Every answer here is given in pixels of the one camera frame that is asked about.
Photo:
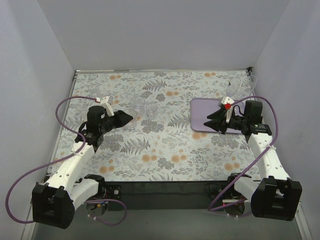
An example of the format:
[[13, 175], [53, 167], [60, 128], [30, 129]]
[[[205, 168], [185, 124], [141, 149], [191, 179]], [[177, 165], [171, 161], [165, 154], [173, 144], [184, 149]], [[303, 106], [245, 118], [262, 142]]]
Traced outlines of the clear faceted tumbler glass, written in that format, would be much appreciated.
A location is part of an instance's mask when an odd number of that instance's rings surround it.
[[129, 123], [127, 123], [123, 128], [126, 130], [133, 130], [137, 126], [137, 112], [132, 108], [128, 108], [124, 112], [130, 115], [132, 117], [132, 120]]

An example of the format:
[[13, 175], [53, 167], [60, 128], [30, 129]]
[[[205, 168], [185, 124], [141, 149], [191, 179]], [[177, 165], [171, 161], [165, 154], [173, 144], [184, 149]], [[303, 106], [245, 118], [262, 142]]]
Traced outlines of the clear tall tumbler glass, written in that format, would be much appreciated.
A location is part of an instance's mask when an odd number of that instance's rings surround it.
[[135, 96], [129, 101], [129, 105], [137, 112], [139, 117], [142, 117], [145, 113], [146, 101], [143, 97]]

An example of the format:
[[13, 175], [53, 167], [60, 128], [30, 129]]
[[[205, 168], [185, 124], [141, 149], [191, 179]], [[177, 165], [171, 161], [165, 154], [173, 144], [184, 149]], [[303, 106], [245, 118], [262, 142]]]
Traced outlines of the clear champagne flute glass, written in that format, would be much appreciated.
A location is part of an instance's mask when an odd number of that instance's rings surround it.
[[229, 98], [234, 96], [237, 93], [240, 85], [241, 85], [241, 79], [239, 77], [231, 78], [226, 86], [226, 92], [225, 92], [226, 96]]

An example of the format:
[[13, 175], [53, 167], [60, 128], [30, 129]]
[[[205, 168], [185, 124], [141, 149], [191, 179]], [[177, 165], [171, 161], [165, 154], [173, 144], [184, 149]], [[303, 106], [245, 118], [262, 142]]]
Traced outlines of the clear wine glass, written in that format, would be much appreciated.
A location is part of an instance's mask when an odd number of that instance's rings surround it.
[[255, 75], [248, 75], [247, 80], [244, 84], [244, 89], [242, 91], [242, 94], [240, 95], [242, 98], [252, 96], [255, 91], [255, 87], [258, 83], [258, 78]]

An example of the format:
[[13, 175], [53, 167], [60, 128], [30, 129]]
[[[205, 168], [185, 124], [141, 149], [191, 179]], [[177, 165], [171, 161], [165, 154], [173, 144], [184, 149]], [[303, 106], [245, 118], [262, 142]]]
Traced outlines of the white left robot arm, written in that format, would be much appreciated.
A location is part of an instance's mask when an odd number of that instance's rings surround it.
[[61, 229], [69, 227], [75, 211], [85, 202], [105, 205], [108, 194], [105, 179], [99, 175], [80, 174], [104, 141], [104, 135], [127, 125], [133, 117], [122, 110], [108, 113], [100, 105], [91, 106], [74, 140], [71, 157], [45, 182], [32, 190], [32, 218]]

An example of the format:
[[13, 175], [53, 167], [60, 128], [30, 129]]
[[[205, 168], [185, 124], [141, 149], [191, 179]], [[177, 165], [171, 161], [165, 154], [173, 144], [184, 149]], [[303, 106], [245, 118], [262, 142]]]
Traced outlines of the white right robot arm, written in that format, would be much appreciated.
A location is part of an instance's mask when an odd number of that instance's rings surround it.
[[237, 203], [248, 200], [255, 217], [292, 221], [302, 195], [302, 185], [292, 180], [281, 164], [274, 146], [279, 133], [272, 133], [270, 127], [263, 123], [262, 99], [261, 96], [243, 98], [244, 112], [236, 114], [234, 107], [238, 102], [223, 97], [218, 104], [219, 110], [207, 116], [204, 126], [221, 134], [228, 129], [239, 130], [255, 157], [242, 172], [230, 175], [231, 181], [212, 200], [208, 210], [223, 209], [224, 206], [215, 206], [215, 203], [233, 189], [242, 196]]

